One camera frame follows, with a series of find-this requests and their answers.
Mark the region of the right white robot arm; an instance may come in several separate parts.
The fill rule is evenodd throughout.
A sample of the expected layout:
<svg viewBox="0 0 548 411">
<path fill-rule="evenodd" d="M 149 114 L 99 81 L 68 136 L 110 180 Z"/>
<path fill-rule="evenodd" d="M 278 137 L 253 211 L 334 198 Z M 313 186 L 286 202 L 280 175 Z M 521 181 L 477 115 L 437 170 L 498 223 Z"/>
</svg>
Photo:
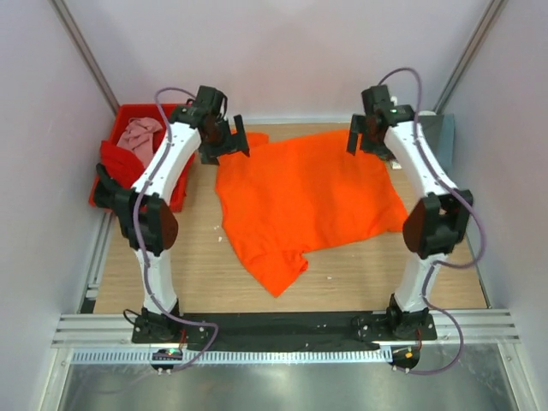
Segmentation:
<svg viewBox="0 0 548 411">
<path fill-rule="evenodd" d="M 410 105 L 395 103 L 386 85 L 368 87 L 361 99 L 364 112 L 351 119 L 347 151 L 397 161 L 417 196 L 402 229 L 410 256 L 385 319 L 390 335 L 410 339 L 427 325 L 433 282 L 463 240 L 473 195 L 444 173 Z"/>
</svg>

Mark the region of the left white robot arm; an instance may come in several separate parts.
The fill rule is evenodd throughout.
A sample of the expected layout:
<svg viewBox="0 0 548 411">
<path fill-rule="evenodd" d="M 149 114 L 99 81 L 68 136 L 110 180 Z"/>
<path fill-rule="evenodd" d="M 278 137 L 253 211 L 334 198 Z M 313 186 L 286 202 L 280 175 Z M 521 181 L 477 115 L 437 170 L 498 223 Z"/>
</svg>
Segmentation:
<svg viewBox="0 0 548 411">
<path fill-rule="evenodd" d="M 161 110 L 166 130 L 158 151 L 131 188 L 118 188 L 113 194 L 112 210 L 140 264 L 144 311 L 157 314 L 152 333 L 165 343 L 175 341 L 182 331 L 170 257 L 178 222 L 169 202 L 193 154 L 209 165 L 217 165 L 225 155 L 248 155 L 243 120 L 235 116 L 229 122 L 227 110 L 227 96 L 212 86 L 200 86 L 188 103 L 171 114 Z"/>
</svg>

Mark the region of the orange t shirt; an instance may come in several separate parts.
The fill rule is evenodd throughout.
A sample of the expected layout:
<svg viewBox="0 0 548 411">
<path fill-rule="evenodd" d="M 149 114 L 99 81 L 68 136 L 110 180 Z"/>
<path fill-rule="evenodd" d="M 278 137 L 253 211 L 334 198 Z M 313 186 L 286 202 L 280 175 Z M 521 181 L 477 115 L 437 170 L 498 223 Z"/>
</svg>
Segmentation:
<svg viewBox="0 0 548 411">
<path fill-rule="evenodd" d="M 307 270 L 306 253 L 402 231 L 408 212 L 386 165 L 348 153 L 347 140 L 342 129 L 279 142 L 251 133 L 248 155 L 219 160 L 223 229 L 274 297 Z"/>
</svg>

